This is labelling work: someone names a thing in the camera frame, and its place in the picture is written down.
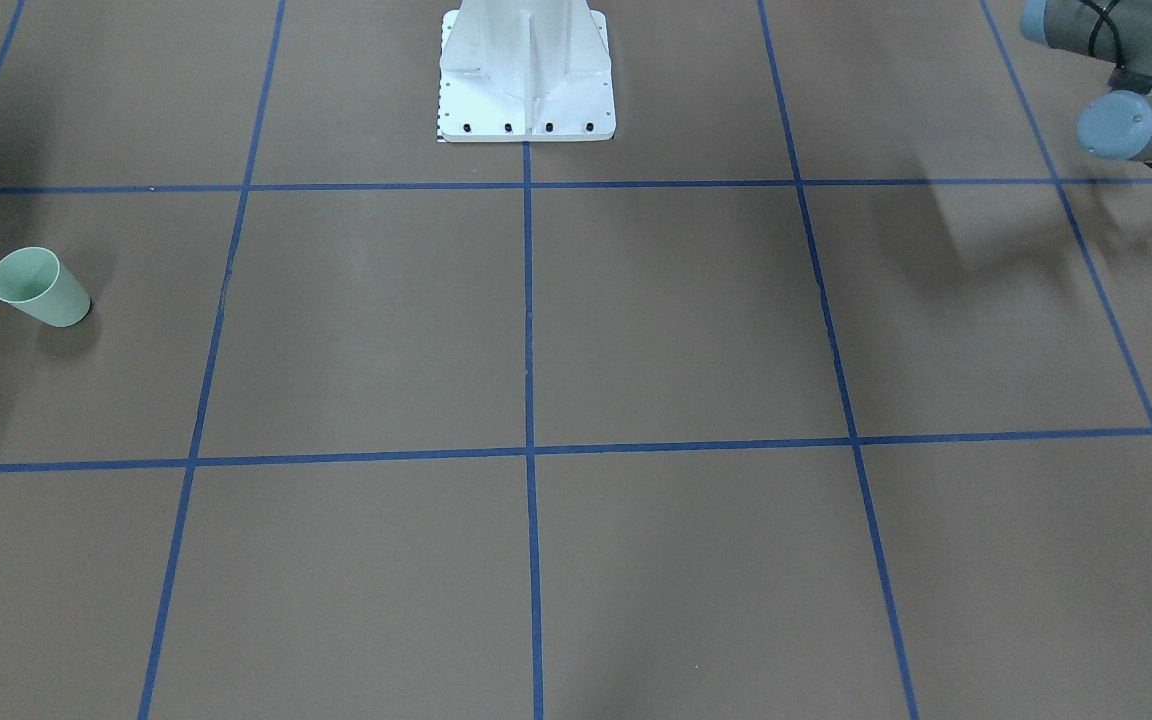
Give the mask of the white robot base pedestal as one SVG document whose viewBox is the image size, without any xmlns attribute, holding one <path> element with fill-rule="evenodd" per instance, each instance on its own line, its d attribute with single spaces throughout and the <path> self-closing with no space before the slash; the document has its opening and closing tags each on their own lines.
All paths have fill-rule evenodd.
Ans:
<svg viewBox="0 0 1152 720">
<path fill-rule="evenodd" d="M 616 135 L 608 22 L 585 1 L 462 1 L 440 32 L 438 141 Z"/>
</svg>

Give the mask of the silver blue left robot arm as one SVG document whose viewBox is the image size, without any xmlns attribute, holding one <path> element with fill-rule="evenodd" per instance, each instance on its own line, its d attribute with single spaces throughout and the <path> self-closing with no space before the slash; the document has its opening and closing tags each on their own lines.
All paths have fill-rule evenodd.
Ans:
<svg viewBox="0 0 1152 720">
<path fill-rule="evenodd" d="M 1076 141 L 1087 154 L 1152 170 L 1152 1 L 1028 1 L 1020 31 L 1111 63 L 1106 94 L 1079 114 Z"/>
</svg>

